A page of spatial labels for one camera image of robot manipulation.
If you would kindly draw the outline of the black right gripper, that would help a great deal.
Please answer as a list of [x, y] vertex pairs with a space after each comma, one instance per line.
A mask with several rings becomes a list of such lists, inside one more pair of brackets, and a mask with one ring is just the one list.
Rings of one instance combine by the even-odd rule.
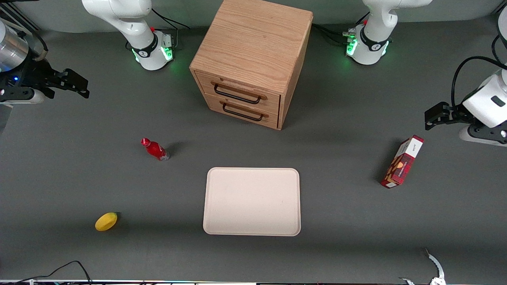
[[47, 60], [25, 60], [20, 66], [1, 73], [1, 89], [7, 87], [27, 87], [47, 94], [54, 99], [54, 89], [71, 91], [88, 99], [88, 80], [70, 68], [62, 72], [54, 70]]

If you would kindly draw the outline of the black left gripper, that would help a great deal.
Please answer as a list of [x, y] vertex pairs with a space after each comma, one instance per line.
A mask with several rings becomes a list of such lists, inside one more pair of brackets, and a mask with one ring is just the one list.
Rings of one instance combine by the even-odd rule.
[[449, 103], [440, 102], [424, 112], [425, 130], [438, 125], [466, 123], [460, 132], [463, 139], [506, 139], [506, 106], [494, 107], [491, 113], [473, 115], [463, 104], [455, 107], [452, 115]]

